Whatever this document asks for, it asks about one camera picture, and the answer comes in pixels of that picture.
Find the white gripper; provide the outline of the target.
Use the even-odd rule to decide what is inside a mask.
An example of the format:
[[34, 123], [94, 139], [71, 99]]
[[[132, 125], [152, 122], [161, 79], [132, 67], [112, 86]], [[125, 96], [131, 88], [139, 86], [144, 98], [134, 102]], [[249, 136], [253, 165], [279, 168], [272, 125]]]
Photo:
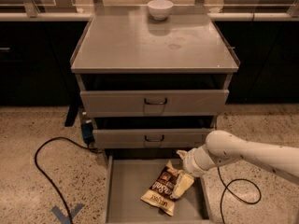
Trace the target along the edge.
[[194, 182], [193, 177], [201, 177], [209, 169], [216, 166], [205, 147], [193, 148], [190, 151], [177, 150], [183, 159], [183, 168], [187, 172], [178, 175], [177, 183], [173, 188], [171, 198], [179, 199]]

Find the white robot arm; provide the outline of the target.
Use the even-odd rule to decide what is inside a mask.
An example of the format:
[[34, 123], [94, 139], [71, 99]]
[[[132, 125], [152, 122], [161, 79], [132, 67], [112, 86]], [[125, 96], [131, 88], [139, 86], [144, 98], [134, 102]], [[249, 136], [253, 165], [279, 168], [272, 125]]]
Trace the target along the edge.
[[209, 133], [200, 147], [178, 150], [185, 173], [201, 177], [214, 167], [244, 160], [299, 184], [299, 149], [243, 140], [226, 131]]

